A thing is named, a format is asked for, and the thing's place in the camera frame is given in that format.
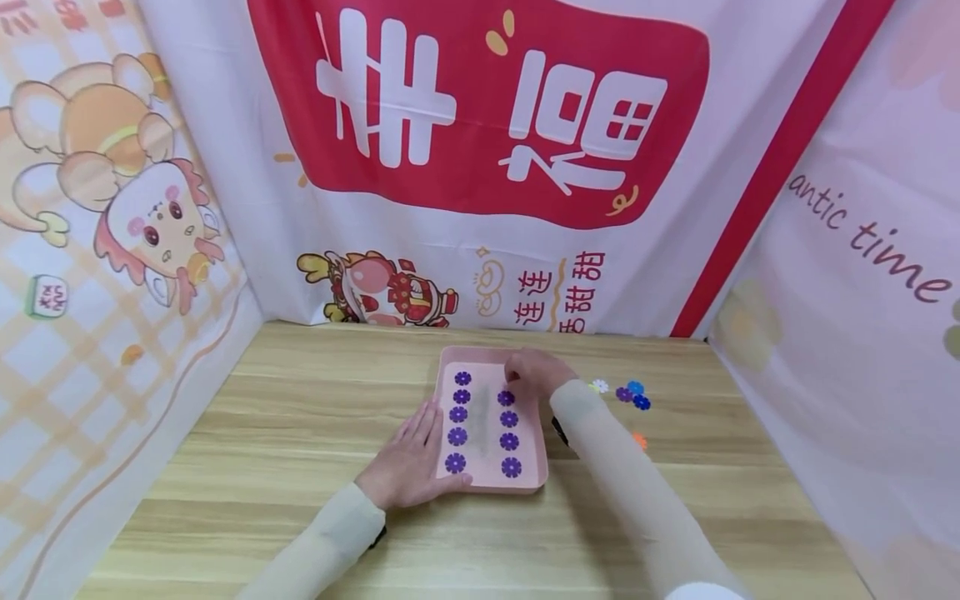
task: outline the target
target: left hand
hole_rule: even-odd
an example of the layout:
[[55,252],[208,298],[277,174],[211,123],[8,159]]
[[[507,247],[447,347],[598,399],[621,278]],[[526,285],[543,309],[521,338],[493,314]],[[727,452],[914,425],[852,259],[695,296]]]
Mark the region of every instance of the left hand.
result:
[[429,502],[445,493],[466,490],[467,473],[436,477],[443,438],[444,414],[433,400],[403,422],[354,483],[380,510]]

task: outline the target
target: red stripe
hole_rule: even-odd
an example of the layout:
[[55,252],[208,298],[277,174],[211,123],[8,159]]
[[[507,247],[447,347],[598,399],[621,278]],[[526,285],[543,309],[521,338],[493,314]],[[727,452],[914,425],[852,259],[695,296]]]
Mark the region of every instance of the red stripe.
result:
[[894,2],[848,0],[844,5],[686,299],[671,336],[692,336],[704,319]]

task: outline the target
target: wooden table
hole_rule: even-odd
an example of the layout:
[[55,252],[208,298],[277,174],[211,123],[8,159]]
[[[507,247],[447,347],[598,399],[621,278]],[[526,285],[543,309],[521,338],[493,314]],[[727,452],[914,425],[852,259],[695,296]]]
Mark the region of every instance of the wooden table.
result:
[[[652,410],[610,393],[612,409],[757,598],[869,597],[706,344],[341,324],[263,327],[79,597],[232,597],[432,394],[451,345],[546,348],[584,379],[643,381]],[[390,515],[388,538],[324,598],[649,597],[589,475],[544,425],[542,491]]]

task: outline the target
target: pink tray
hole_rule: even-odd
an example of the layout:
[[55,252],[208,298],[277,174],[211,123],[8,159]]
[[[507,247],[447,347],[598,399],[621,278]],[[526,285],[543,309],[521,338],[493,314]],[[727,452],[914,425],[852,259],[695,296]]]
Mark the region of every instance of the pink tray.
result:
[[537,399],[521,381],[508,386],[503,374],[512,352],[449,346],[440,355],[435,394],[444,411],[444,446],[437,476],[467,472],[471,492],[533,493],[546,482]]

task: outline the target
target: fabric backdrop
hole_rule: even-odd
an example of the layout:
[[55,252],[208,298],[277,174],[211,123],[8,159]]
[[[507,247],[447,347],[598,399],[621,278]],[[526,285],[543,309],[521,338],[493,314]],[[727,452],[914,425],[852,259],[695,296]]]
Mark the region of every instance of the fabric backdrop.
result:
[[268,318],[689,336],[891,2],[141,6]]
[[0,598],[70,598],[262,317],[133,3],[0,3],[0,105]]
[[882,600],[960,590],[957,32],[898,2],[710,336]]

